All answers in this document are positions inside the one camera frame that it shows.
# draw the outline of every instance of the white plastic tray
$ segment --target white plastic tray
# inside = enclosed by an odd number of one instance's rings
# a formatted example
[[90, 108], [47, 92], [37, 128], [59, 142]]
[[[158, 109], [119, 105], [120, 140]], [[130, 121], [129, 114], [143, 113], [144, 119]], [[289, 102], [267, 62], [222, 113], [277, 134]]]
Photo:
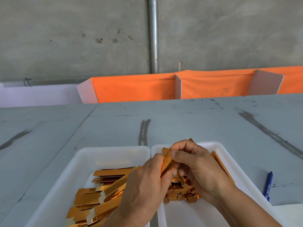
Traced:
[[[262, 193], [229, 155], [222, 144], [218, 142], [199, 142], [197, 144], [206, 148], [209, 152], [216, 151], [235, 181], [236, 186], [254, 199], [281, 225], [286, 227], [285, 222], [279, 218], [271, 204], [264, 198]], [[151, 148], [151, 156], [153, 157], [155, 153], [162, 153], [163, 147], [169, 148], [170, 146], [169, 144], [153, 146]], [[229, 226], [216, 208], [203, 199], [199, 199], [196, 203], [187, 203], [184, 200], [181, 202], [172, 201], [168, 204], [162, 203], [157, 213], [159, 227]]]
[[79, 188], [91, 186], [97, 169], [143, 165], [150, 158], [147, 146], [88, 147], [79, 150], [25, 227], [61, 227]]

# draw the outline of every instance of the table surface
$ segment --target table surface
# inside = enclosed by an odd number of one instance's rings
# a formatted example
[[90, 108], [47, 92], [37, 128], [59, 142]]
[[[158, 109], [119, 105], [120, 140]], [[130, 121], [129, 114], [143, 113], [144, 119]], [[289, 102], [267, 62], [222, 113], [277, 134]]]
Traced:
[[273, 171], [272, 205], [303, 203], [302, 115], [303, 94], [2, 108], [0, 227], [25, 226], [81, 148], [190, 137], [220, 142], [260, 191]]

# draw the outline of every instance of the gray wall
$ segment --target gray wall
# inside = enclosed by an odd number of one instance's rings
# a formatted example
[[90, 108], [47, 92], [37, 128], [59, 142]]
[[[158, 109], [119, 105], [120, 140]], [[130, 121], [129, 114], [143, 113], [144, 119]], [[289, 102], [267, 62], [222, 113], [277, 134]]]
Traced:
[[[147, 0], [0, 7], [0, 80], [150, 73]], [[159, 0], [159, 29], [161, 72], [303, 65], [303, 0]]]

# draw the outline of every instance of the orange backdrop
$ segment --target orange backdrop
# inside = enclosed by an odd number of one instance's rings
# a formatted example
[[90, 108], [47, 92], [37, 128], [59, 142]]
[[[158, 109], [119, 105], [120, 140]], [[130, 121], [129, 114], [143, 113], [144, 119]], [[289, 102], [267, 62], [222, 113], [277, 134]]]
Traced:
[[[283, 74], [278, 94], [303, 93], [303, 66], [258, 68]], [[99, 103], [175, 98], [175, 78], [182, 79], [182, 99], [247, 95], [256, 69], [181, 71], [165, 74], [92, 77]]]

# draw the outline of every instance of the person's right hand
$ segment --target person's right hand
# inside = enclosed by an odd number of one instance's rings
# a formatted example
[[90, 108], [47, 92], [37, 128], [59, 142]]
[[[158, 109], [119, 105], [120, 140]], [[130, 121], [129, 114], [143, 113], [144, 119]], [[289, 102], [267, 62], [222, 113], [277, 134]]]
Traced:
[[192, 141], [182, 140], [170, 148], [180, 176], [186, 175], [194, 183], [202, 198], [214, 205], [236, 186], [232, 183], [209, 151]]

